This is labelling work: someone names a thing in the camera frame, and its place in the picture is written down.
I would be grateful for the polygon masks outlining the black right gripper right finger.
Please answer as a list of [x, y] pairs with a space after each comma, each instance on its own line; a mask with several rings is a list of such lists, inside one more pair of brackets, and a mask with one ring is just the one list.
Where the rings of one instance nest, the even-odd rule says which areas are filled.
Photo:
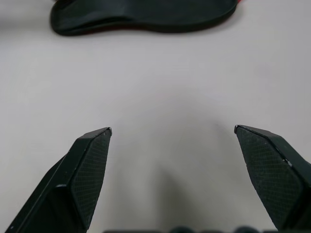
[[270, 131], [236, 125], [234, 133], [252, 185], [275, 227], [311, 233], [311, 163]]

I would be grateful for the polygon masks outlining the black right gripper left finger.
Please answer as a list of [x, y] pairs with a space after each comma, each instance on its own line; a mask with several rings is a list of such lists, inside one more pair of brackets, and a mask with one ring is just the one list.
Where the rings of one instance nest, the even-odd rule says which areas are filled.
[[41, 179], [5, 233], [87, 233], [102, 189], [112, 130], [88, 132]]

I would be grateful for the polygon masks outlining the red black paddle case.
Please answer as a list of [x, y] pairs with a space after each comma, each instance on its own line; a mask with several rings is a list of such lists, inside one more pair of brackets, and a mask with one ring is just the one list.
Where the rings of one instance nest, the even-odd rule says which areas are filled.
[[50, 13], [54, 32], [82, 35], [112, 28], [188, 33], [231, 17], [240, 0], [56, 0]]

